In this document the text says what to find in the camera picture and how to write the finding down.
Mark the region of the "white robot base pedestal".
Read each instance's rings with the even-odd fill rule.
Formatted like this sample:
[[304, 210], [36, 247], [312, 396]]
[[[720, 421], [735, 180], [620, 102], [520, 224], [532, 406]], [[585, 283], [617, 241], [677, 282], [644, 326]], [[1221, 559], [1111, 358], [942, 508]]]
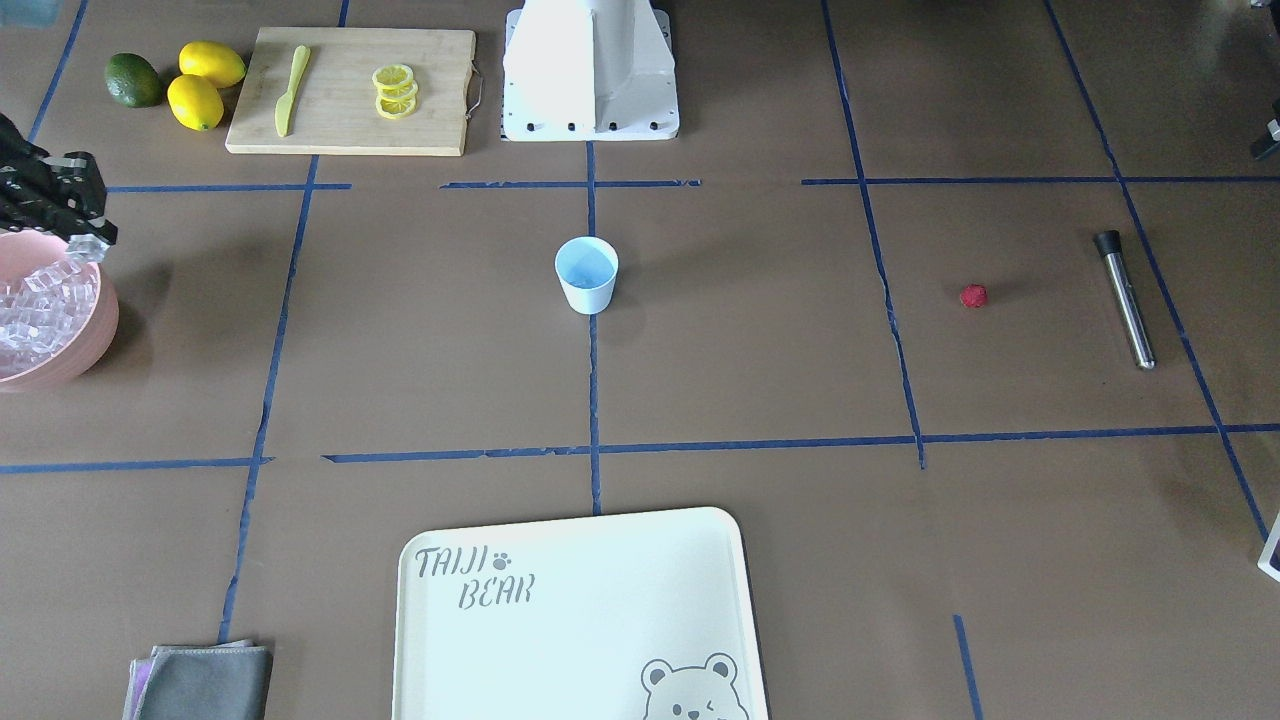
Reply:
[[502, 64], [507, 141], [678, 136], [671, 20], [649, 1], [526, 1], [506, 17]]

